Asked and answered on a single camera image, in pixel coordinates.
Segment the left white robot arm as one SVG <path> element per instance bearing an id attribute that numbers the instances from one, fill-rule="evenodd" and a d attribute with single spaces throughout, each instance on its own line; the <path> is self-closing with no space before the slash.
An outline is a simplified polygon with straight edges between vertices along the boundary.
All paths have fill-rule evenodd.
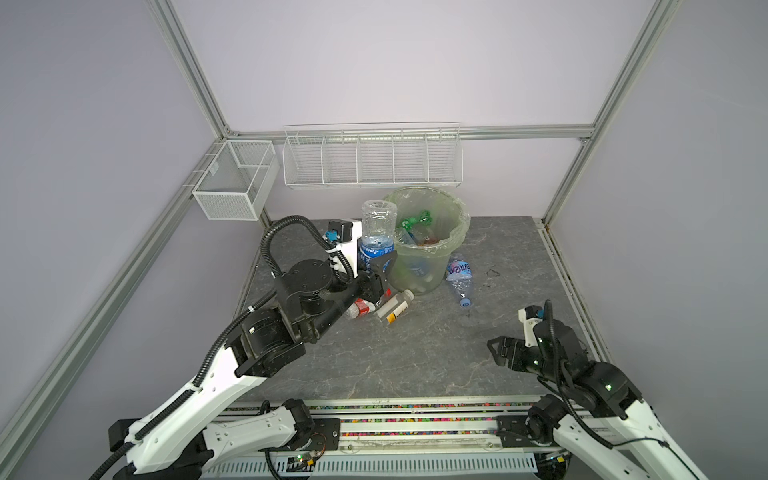
<path id="1" fill-rule="evenodd" d="M 282 269 L 271 244 L 283 229 L 300 225 L 327 254 Z M 152 413 L 118 420 L 109 429 L 110 456 L 92 473 L 102 478 L 120 459 L 117 479 L 199 479 L 213 467 L 251 451 L 296 450 L 311 443 L 315 421 L 306 404 L 289 399 L 234 422 L 218 417 L 244 393 L 302 357 L 356 300 L 376 302 L 388 288 L 397 253 L 387 247 L 366 266 L 352 265 L 343 249 L 362 255 L 364 243 L 347 221 L 320 232 L 300 215 L 284 217 L 263 233 L 260 258 L 274 286 L 222 331 L 195 376 Z"/>

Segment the white yellow label bottle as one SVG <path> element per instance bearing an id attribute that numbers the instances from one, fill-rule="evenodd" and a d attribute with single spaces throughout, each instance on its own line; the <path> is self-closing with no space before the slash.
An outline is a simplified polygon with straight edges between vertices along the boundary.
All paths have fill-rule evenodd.
<path id="1" fill-rule="evenodd" d="M 398 292 L 378 308 L 376 316 L 379 320 L 392 324 L 409 308 L 414 299 L 415 295 L 409 289 Z"/>

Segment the large clear bottle blue label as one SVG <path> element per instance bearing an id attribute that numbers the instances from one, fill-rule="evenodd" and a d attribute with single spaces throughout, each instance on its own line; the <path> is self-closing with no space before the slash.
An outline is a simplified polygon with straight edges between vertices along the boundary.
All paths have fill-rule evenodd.
<path id="1" fill-rule="evenodd" d="M 395 250 L 394 233 L 397 225 L 397 206 L 385 200 L 367 200 L 362 206 L 362 236 L 359 256 L 365 270 L 371 261 Z"/>

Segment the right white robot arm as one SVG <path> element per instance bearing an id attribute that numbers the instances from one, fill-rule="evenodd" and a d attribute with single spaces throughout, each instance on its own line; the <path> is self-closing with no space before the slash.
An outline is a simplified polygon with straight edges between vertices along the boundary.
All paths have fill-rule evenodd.
<path id="1" fill-rule="evenodd" d="M 500 336 L 487 347 L 497 365 L 535 375 L 549 392 L 524 415 L 498 417 L 496 435 L 505 448 L 552 448 L 535 457 L 538 478 L 564 478 L 572 458 L 603 479 L 705 478 L 635 384 L 591 359 L 550 301 L 520 309 L 518 319 L 522 338 Z"/>

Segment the green crushed plastic bottle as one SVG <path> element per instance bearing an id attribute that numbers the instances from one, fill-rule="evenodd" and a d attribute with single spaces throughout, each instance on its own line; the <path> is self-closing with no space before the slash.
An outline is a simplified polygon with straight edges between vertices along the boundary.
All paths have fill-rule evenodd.
<path id="1" fill-rule="evenodd" d="M 433 222 L 429 210 L 422 210 L 415 216 L 406 217 L 400 221 L 400 226 L 406 231 L 411 231 L 415 226 L 430 226 Z"/>

